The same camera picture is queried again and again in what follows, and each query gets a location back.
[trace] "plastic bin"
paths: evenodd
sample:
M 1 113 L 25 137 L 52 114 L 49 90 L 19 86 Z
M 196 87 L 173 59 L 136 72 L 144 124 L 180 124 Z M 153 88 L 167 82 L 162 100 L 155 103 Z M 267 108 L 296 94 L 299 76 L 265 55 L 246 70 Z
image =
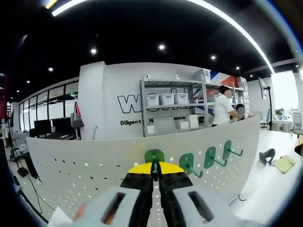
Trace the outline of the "plastic bin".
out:
M 187 105 L 189 104 L 189 96 L 187 93 L 176 93 L 175 94 L 175 104 Z
M 146 95 L 146 106 L 158 106 L 159 105 L 159 95 Z
M 160 94 L 160 103 L 161 105 L 174 105 L 174 94 Z

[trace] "yellow cloth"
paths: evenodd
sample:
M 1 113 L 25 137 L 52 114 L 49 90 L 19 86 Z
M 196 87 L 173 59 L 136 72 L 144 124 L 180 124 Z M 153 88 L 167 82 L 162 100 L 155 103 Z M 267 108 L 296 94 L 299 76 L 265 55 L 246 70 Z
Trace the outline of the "yellow cloth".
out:
M 283 174 L 295 165 L 295 161 L 288 155 L 284 155 L 280 159 L 274 160 L 274 166 Z

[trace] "desk partition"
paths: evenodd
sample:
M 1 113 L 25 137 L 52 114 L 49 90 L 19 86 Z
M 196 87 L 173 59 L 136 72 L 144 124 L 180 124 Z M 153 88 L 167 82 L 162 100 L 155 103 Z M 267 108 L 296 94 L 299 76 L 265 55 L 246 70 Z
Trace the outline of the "desk partition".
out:
M 259 140 L 260 118 L 253 117 L 212 128 L 125 140 L 47 140 L 27 138 L 38 175 L 58 206 L 73 218 L 83 202 L 90 202 L 110 186 L 119 186 L 130 168 L 143 164 L 150 149 L 164 153 L 165 161 L 179 165 L 184 154 L 194 157 L 189 175 L 226 203 L 237 197 L 250 174 Z M 224 152 L 230 147 L 231 152 Z M 166 226 L 160 192 L 154 184 L 149 224 Z

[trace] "shelving unit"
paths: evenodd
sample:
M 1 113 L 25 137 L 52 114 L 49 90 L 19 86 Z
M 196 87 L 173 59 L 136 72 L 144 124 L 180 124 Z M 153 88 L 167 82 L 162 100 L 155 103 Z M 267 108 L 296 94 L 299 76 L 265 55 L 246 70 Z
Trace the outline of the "shelving unit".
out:
M 168 108 L 178 108 L 178 107 L 191 107 L 192 113 L 196 113 L 196 108 L 199 106 L 204 107 L 204 125 L 200 125 L 199 128 L 196 129 L 186 129 L 186 130 L 178 130 L 179 132 L 184 131 L 192 131 L 197 129 L 203 129 L 210 127 L 211 123 L 209 122 L 209 114 L 208 107 L 214 106 L 214 102 L 207 101 L 207 90 L 209 89 L 218 89 L 222 84 L 218 83 L 208 83 L 205 81 L 205 70 L 198 70 L 193 74 L 195 78 L 199 78 L 200 80 L 162 80 L 162 79 L 147 79 L 145 77 L 140 81 L 140 94 L 141 94 L 141 115 L 142 115 L 142 126 L 143 126 L 143 134 L 144 136 L 153 136 L 152 134 L 147 133 L 147 125 L 148 125 L 148 110 L 155 109 L 168 109 Z M 150 88 L 189 88 L 189 102 L 187 105 L 159 105 L 159 106 L 146 106 L 145 96 L 147 94 L 146 90 Z M 236 106 L 237 104 L 237 96 L 239 93 L 246 92 L 242 88 L 235 87 L 232 84 L 232 87 L 227 86 L 232 90 L 233 93 L 233 102 L 232 105 Z M 204 97 L 203 103 L 194 103 L 194 88 L 200 88 Z

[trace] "desk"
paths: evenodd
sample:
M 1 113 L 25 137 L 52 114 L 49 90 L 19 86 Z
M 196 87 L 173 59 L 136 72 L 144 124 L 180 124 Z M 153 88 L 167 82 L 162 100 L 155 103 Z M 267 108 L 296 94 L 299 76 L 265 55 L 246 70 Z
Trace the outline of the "desk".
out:
M 283 131 L 290 133 L 293 128 L 293 120 L 273 120 L 273 131 Z

